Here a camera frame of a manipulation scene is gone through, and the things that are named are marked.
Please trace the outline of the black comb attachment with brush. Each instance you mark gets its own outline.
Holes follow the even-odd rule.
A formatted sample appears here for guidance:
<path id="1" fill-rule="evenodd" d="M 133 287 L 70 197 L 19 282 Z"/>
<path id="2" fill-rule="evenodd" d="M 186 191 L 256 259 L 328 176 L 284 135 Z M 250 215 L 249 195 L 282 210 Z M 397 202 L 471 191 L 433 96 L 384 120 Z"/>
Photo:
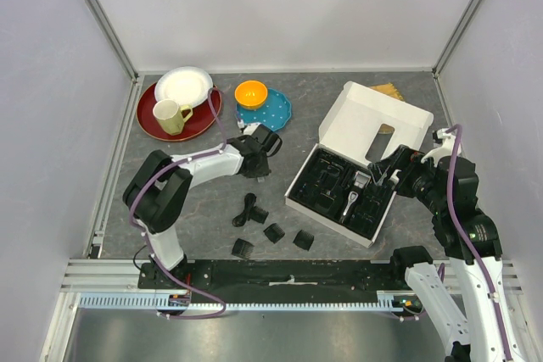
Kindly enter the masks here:
<path id="1" fill-rule="evenodd" d="M 264 224 L 266 222 L 266 219 L 269 215 L 269 212 L 264 210 L 263 208 L 255 205 L 250 211 L 249 211 L 249 217 L 251 220 Z"/>

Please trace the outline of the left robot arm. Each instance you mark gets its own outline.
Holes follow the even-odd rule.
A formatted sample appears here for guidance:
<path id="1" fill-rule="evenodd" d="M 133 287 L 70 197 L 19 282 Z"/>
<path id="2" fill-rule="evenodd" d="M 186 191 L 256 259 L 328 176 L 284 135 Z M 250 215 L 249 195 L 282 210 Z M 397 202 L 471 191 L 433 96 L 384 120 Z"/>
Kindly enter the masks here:
<path id="1" fill-rule="evenodd" d="M 157 279 L 168 288 L 185 282 L 187 261 L 178 242 L 175 223 L 189 191 L 225 176 L 258 179 L 271 173 L 268 159 L 283 141 L 262 124 L 246 126 L 239 136 L 196 153 L 169 155 L 162 150 L 149 154 L 123 193 L 129 222 L 142 234 L 152 260 L 159 266 Z"/>

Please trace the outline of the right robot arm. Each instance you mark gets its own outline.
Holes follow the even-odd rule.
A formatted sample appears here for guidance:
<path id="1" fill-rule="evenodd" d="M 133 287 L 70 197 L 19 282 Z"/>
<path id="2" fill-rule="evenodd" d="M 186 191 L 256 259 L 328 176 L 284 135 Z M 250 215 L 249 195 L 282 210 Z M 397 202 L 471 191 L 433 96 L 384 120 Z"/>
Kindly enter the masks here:
<path id="1" fill-rule="evenodd" d="M 410 288 L 438 332 L 448 361 L 527 361 L 526 347 L 507 303 L 504 263 L 495 222 L 478 205 L 479 178 L 456 152 L 437 158 L 407 146 L 370 164 L 372 182 L 398 178 L 395 191 L 415 198 L 432 215 L 434 234 L 460 288 L 457 306 L 426 248 L 398 248 L 388 275 Z"/>

